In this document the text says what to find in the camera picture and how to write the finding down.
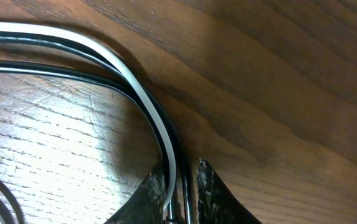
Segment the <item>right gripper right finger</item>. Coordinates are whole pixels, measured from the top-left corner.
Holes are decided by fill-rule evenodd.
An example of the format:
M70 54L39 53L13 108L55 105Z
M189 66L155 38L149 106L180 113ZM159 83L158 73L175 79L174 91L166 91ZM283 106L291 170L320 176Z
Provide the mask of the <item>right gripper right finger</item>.
M234 197L208 161L199 161L196 180L200 224L260 224Z

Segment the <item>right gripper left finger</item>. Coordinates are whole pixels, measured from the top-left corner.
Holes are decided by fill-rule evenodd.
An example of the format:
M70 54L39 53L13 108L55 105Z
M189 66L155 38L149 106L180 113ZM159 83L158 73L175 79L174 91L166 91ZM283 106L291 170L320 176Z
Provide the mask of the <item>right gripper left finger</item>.
M153 167L134 194L105 224L161 224L166 196L161 164Z

